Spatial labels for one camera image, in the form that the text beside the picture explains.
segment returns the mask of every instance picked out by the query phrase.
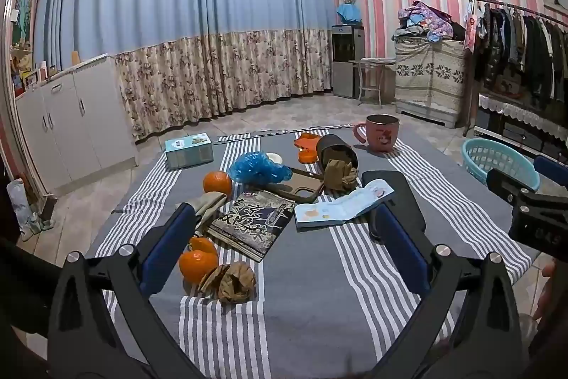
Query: laundry basket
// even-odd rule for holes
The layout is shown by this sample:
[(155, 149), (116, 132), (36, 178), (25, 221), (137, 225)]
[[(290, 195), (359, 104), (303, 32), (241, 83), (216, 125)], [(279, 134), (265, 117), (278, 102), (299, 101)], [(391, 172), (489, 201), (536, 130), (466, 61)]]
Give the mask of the laundry basket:
[(462, 145), (467, 171), (487, 184), (490, 169), (499, 169), (533, 190), (538, 190), (540, 177), (532, 163), (512, 148), (488, 139), (468, 139)]

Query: human hand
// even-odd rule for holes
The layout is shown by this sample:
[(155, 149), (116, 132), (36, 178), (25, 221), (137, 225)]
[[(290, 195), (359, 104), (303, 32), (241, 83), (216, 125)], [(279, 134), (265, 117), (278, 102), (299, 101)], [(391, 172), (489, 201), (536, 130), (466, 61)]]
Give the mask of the human hand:
[(549, 280), (542, 288), (542, 293), (540, 294), (539, 301), (537, 302), (537, 309), (535, 314), (533, 315), (533, 319), (538, 320), (541, 318), (548, 308), (548, 304), (550, 303), (550, 299), (552, 297), (552, 276), (555, 274), (556, 271), (556, 259), (552, 259), (550, 264), (547, 264), (542, 269), (542, 276), (544, 278), (549, 278)]

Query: tissue box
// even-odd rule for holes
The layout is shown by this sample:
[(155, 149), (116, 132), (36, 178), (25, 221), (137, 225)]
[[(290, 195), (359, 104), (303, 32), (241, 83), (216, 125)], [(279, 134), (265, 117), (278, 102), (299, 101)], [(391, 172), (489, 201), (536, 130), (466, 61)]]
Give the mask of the tissue box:
[(205, 133), (168, 140), (166, 159), (170, 169), (210, 162), (213, 161), (213, 145)]

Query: pink mug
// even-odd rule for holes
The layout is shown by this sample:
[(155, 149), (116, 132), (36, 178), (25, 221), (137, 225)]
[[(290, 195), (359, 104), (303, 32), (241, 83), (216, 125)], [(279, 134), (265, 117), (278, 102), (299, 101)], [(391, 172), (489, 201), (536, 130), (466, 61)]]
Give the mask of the pink mug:
[[(359, 127), (365, 126), (367, 140), (359, 132)], [(400, 121), (391, 115), (370, 115), (367, 121), (353, 126), (353, 135), (362, 144), (368, 142), (373, 152), (390, 152), (397, 141)]]

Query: clothes rack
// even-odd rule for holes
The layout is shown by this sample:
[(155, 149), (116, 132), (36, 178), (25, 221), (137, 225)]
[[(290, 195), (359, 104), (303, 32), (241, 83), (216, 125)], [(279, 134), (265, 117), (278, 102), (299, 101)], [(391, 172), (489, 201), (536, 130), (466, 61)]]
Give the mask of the clothes rack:
[[(568, 29), (568, 23), (564, 23), (563, 21), (557, 20), (553, 17), (550, 17), (544, 13), (540, 13), (537, 11), (533, 11), (531, 9), (527, 9), (526, 7), (522, 7), (520, 5), (516, 5), (516, 4), (509, 4), (508, 2), (501, 2), (501, 1), (497, 1), (497, 0), (469, 0), (471, 3), (471, 11), (468, 13), (473, 13), (474, 9), (475, 9), (475, 2), (479, 1), (479, 2), (486, 2), (488, 4), (495, 4), (495, 5), (502, 5), (505, 7), (512, 7), (514, 9), (523, 11), (523, 12), (528, 12), (531, 13), (532, 15), (535, 15), (537, 17), (541, 17), (541, 18), (546, 18), (549, 21), (553, 21), (555, 23), (558, 23), (559, 25), (564, 26), (565, 28)], [(473, 90), (474, 90), (474, 80), (471, 79), (471, 83), (470, 83), (470, 95), (469, 95), (469, 105), (468, 105), (468, 116), (466, 119), (466, 124), (464, 127), (464, 133), (463, 136), (465, 137), (468, 134), (469, 129), (471, 128), (471, 105), (473, 103)]]

